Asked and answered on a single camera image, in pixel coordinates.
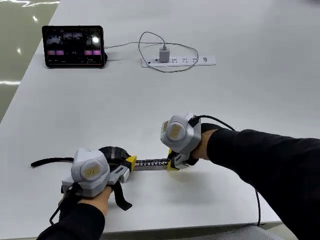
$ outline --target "hand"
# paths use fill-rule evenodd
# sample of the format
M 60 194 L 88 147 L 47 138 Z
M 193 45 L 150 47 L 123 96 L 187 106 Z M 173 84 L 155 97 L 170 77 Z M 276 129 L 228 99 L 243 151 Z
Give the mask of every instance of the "hand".
M 99 209 L 103 213 L 103 215 L 106 216 L 108 212 L 108 200 L 112 191 L 113 190 L 111 187 L 106 186 L 99 195 L 93 198 L 84 197 L 83 199 L 78 201 L 78 204 L 90 204 Z
M 211 135 L 216 131 L 216 129 L 205 131 L 201 134 L 201 141 L 199 145 L 191 152 L 191 157 L 194 159 L 204 159 L 209 160 L 207 156 L 207 145 Z

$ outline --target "power adapter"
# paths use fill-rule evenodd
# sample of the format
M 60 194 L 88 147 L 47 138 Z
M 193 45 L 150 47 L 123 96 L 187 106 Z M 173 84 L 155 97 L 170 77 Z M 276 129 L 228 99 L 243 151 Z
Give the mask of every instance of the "power adapter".
M 159 62 L 168 63 L 170 60 L 170 50 L 166 45 L 163 45 L 159 49 Z

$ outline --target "black cable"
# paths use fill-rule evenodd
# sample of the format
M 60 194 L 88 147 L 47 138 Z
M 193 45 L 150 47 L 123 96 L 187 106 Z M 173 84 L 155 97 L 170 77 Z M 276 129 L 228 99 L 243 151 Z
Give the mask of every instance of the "black cable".
M 70 198 L 72 198 L 74 195 L 76 195 L 76 193 L 78 192 L 78 190 L 80 189 L 80 185 L 77 182 L 72 183 L 69 188 L 65 191 L 64 196 L 62 201 L 60 202 L 60 204 L 58 205 L 58 207 L 56 208 L 56 210 L 54 211 L 54 213 L 52 214 L 52 216 L 49 219 L 49 222 L 51 225 L 54 225 L 53 219 L 54 217 L 57 215 L 57 213 L 59 212 L 59 210 L 64 206 L 64 203 L 69 200 Z
M 227 128 L 231 129 L 232 131 L 235 131 L 235 129 L 230 126 L 229 124 L 226 124 L 225 122 L 221 121 L 220 119 L 214 117 L 214 116 L 209 116 L 209 115 L 199 115 L 199 116 L 195 116 L 193 118 L 191 118 L 189 121 L 191 121 L 191 123 L 195 123 L 198 122 L 200 118 L 206 118 L 206 119 L 212 119 L 215 120 L 216 122 L 226 126 Z M 260 198 L 259 198 L 259 193 L 257 190 L 255 191 L 255 196 L 256 196 L 256 201 L 257 201 L 257 205 L 258 205 L 258 222 L 257 222 L 257 226 L 260 226 L 261 223 L 261 206 L 260 206 Z

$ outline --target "white cable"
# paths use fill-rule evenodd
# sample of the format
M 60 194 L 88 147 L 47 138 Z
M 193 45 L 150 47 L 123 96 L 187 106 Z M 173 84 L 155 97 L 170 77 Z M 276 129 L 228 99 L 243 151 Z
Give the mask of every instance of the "white cable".
M 185 68 L 185 69 L 181 69 L 181 70 L 173 70 L 173 71 L 164 71 L 164 70 L 161 70 L 161 69 L 158 69 L 158 68 L 155 68 L 153 66 L 150 66 L 149 63 L 146 61 L 145 57 L 143 56 L 142 52 L 141 52 L 141 49 L 140 49 L 140 44 L 154 44 L 154 45 L 157 45 L 157 44 L 162 44 L 162 42 L 142 42 L 141 39 L 142 37 L 144 36 L 144 34 L 152 34 L 152 35 L 155 35 L 157 37 L 159 37 L 162 41 L 163 41 L 163 45 L 165 46 L 166 44 L 167 45 L 177 45 L 177 46 L 182 46 L 182 47 L 185 47 L 187 49 L 191 49 L 193 51 L 195 51 L 196 53 L 196 61 L 189 67 Z M 111 49 L 111 48 L 116 48 L 116 47 L 122 47 L 122 46 L 126 46 L 126 45 L 129 45 L 129 44 L 138 44 L 138 50 L 139 50 L 139 53 L 143 59 L 143 61 L 145 62 L 145 64 L 148 66 L 148 68 L 151 68 L 153 70 L 156 70 L 158 72 L 161 72 L 161 73 L 178 73 L 178 72 L 184 72 L 184 71 L 187 71 L 189 69 L 191 69 L 192 67 L 194 67 L 196 65 L 196 63 L 199 61 L 199 53 L 198 51 L 191 47 L 191 46 L 187 46 L 187 45 L 183 45 L 183 44 L 180 44 L 180 43 L 174 43 L 174 42 L 165 42 L 165 40 L 153 33 L 153 32 L 150 32 L 150 31 L 145 31 L 141 34 L 140 38 L 139 38 L 139 41 L 130 41 L 130 42 L 127 42 L 127 43 L 124 43 L 124 44 L 120 44 L 120 45 L 113 45 L 113 46 L 108 46 L 108 47 L 105 47 L 105 49 Z

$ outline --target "measuring tape blade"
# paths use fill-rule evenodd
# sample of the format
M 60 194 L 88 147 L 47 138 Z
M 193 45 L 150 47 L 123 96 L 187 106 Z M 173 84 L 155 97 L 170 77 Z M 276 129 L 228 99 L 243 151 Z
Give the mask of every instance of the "measuring tape blade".
M 167 170 L 168 162 L 167 158 L 137 160 L 135 161 L 134 171 Z

